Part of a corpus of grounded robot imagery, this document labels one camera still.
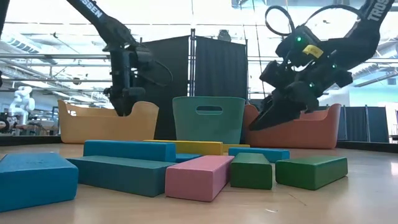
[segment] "rectangular block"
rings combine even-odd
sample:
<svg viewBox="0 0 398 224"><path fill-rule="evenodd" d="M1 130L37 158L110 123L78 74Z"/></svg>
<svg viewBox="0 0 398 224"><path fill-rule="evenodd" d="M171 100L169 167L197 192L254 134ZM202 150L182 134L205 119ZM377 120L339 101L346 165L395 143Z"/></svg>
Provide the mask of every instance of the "rectangular block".
<svg viewBox="0 0 398 224"><path fill-rule="evenodd" d="M164 193L166 168L175 164L108 156L68 160L79 168L79 184L148 197Z"/></svg>
<svg viewBox="0 0 398 224"><path fill-rule="evenodd" d="M263 154L240 152L231 163L231 187L272 188L272 166Z"/></svg>
<svg viewBox="0 0 398 224"><path fill-rule="evenodd" d="M233 156L202 156L166 170L168 197L211 202L229 181Z"/></svg>
<svg viewBox="0 0 398 224"><path fill-rule="evenodd" d="M347 158L314 156L277 161L275 179L279 184L316 190L348 173Z"/></svg>
<svg viewBox="0 0 398 224"><path fill-rule="evenodd" d="M196 159L201 157L199 154L188 154L188 153L177 153L175 162L180 163L180 162L186 162L191 159Z"/></svg>
<svg viewBox="0 0 398 224"><path fill-rule="evenodd" d="M85 142L83 156L109 156L175 162L175 144L167 142L89 140Z"/></svg>
<svg viewBox="0 0 398 224"><path fill-rule="evenodd" d="M223 144L223 152L228 152L231 147L250 147L250 145L246 144Z"/></svg>
<svg viewBox="0 0 398 224"><path fill-rule="evenodd" d="M222 142L205 141L164 141L164 140L145 140L150 142L172 142L175 143L177 153L190 153L199 155L223 155Z"/></svg>
<svg viewBox="0 0 398 224"><path fill-rule="evenodd" d="M73 200L78 169L57 153L8 154L0 160L0 212Z"/></svg>
<svg viewBox="0 0 398 224"><path fill-rule="evenodd" d="M228 151L228 155L236 156L240 152L263 154L269 162L276 162L281 159L290 158L290 152L286 149L262 149L245 147L231 147Z"/></svg>

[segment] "tan bin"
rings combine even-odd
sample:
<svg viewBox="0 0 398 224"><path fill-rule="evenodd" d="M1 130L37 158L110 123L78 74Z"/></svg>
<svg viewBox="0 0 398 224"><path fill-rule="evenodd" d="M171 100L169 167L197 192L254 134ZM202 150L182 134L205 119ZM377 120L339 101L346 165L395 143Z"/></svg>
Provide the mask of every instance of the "tan bin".
<svg viewBox="0 0 398 224"><path fill-rule="evenodd" d="M72 144L82 144L86 140L153 139L158 112L155 104L138 101L129 116L120 117L115 110L81 108L58 100L61 139Z"/></svg>

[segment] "table surface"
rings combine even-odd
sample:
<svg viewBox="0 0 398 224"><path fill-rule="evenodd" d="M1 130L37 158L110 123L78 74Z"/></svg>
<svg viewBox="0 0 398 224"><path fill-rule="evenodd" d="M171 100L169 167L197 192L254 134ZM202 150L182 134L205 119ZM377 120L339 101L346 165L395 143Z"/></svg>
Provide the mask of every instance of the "table surface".
<svg viewBox="0 0 398 224"><path fill-rule="evenodd" d="M0 147L0 157L8 153L40 151L79 157L83 147L65 144ZM272 190L237 189L227 185L211 203L164 195L148 198L79 185L73 201L0 213L0 224L398 222L398 154L351 149L293 149L290 153L291 157L346 156L348 176L317 191L275 182Z"/></svg>

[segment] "yellow label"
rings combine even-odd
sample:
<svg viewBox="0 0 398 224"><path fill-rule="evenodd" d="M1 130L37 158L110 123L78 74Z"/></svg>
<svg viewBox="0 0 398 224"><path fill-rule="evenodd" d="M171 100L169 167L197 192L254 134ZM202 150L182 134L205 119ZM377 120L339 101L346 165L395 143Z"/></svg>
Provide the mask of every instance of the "yellow label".
<svg viewBox="0 0 398 224"><path fill-rule="evenodd" d="M177 153L190 153L200 155L223 155L222 142L205 141L166 141L166 140L145 140L152 142L172 142L175 143Z"/></svg>
<svg viewBox="0 0 398 224"><path fill-rule="evenodd" d="M317 46L314 45L306 46L303 52L306 53L307 55L312 54L316 58L320 58L321 55L323 54L323 50L319 49Z"/></svg>
<svg viewBox="0 0 398 224"><path fill-rule="evenodd" d="M239 144L225 144L225 145L223 146L223 151L224 151L224 152L228 152L228 150L229 150L231 147L250 147L250 145L244 145L244 144L242 144L242 145L239 145Z"/></svg>

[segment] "green block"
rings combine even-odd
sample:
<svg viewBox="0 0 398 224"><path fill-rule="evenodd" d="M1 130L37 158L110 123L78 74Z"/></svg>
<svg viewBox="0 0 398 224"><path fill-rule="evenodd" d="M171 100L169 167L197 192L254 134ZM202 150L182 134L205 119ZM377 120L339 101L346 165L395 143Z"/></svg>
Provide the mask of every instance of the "green block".
<svg viewBox="0 0 398 224"><path fill-rule="evenodd" d="M338 156L286 159L275 164L277 183L308 190L317 190L347 173L347 158Z"/></svg>
<svg viewBox="0 0 398 224"><path fill-rule="evenodd" d="M166 168L176 164L108 156L68 161L79 169L79 184L148 197L164 193Z"/></svg>
<svg viewBox="0 0 398 224"><path fill-rule="evenodd" d="M231 163L231 187L272 188L272 166L263 154L240 152Z"/></svg>

